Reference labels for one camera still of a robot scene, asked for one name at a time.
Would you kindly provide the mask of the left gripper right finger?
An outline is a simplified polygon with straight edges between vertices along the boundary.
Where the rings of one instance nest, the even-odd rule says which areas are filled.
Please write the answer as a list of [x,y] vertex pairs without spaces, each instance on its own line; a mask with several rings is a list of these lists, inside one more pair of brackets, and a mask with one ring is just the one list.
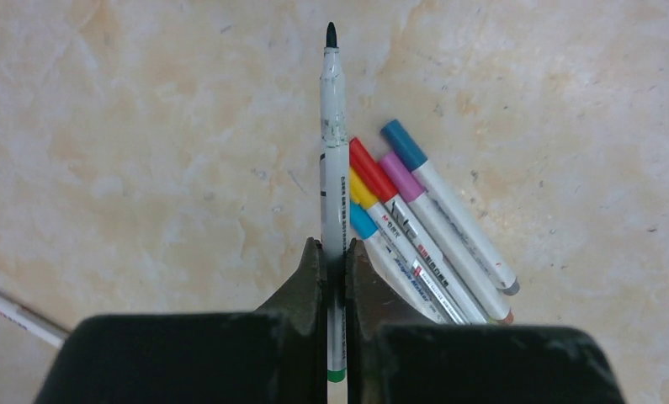
[[574,327],[440,325],[352,240],[346,263],[351,403],[621,403],[597,342]]

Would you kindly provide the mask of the yellow cap white marker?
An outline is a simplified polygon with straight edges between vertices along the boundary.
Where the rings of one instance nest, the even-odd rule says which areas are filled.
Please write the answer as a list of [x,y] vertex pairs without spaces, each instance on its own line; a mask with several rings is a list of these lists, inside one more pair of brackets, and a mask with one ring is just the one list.
[[0,292],[0,316],[55,348],[61,348],[69,331],[20,305]]

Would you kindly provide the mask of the green end white marker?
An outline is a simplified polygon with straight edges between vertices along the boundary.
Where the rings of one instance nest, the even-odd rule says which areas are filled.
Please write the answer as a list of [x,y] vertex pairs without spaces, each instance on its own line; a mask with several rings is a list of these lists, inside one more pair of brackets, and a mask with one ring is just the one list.
[[347,371],[346,256],[349,245],[349,135],[345,76],[335,24],[327,25],[320,76],[321,250],[327,275],[327,380],[339,383]]

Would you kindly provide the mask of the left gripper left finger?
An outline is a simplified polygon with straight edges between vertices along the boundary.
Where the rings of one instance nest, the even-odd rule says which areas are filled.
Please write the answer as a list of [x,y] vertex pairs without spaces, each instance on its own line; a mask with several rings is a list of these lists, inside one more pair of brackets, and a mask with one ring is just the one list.
[[321,245],[257,309],[110,314],[81,321],[38,403],[323,403]]

